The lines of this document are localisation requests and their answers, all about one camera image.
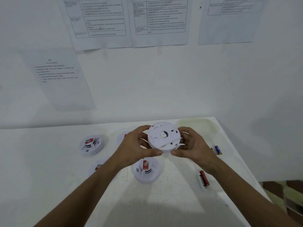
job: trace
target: smoke detector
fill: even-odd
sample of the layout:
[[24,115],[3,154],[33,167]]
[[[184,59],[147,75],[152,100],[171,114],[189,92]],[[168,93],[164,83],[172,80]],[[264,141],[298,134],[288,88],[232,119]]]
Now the smoke detector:
[[170,153],[180,146],[181,135],[169,122],[157,122],[149,128],[148,142],[151,148]]
[[80,154],[82,156],[93,156],[102,150],[104,141],[100,135],[90,135],[79,144]]
[[160,175],[159,162],[155,158],[144,158],[132,165],[134,177],[142,184],[150,184]]

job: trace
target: white table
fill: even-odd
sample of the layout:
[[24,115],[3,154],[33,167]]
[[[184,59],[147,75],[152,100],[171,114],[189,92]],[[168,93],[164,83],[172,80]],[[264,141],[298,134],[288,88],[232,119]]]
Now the white table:
[[[242,178],[268,198],[215,118],[166,120],[191,126]],[[96,160],[111,156],[119,134],[158,121],[0,130],[0,226],[33,226],[88,176]],[[108,137],[91,157],[79,154],[90,134]],[[86,226],[249,226],[217,181],[202,189],[199,167],[170,154],[157,157],[160,177],[141,185],[131,168],[111,182]]]

